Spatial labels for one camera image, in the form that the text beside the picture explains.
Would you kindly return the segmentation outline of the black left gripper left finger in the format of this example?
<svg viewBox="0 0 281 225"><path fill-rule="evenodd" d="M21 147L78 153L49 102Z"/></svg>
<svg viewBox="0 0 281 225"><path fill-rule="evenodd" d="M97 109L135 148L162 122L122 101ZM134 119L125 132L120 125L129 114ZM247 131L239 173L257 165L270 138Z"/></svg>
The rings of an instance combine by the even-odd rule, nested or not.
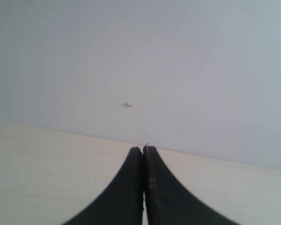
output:
<svg viewBox="0 0 281 225"><path fill-rule="evenodd" d="M129 150L105 190L66 225L141 225L143 216L143 158L140 148Z"/></svg>

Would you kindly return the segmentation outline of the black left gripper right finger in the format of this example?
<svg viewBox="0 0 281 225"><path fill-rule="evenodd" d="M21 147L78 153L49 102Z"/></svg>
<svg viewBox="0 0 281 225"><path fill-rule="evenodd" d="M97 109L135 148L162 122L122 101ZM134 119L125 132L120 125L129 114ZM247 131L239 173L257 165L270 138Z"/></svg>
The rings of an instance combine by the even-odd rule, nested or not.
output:
<svg viewBox="0 0 281 225"><path fill-rule="evenodd" d="M150 225L236 225L189 192L156 147L143 147L144 194Z"/></svg>

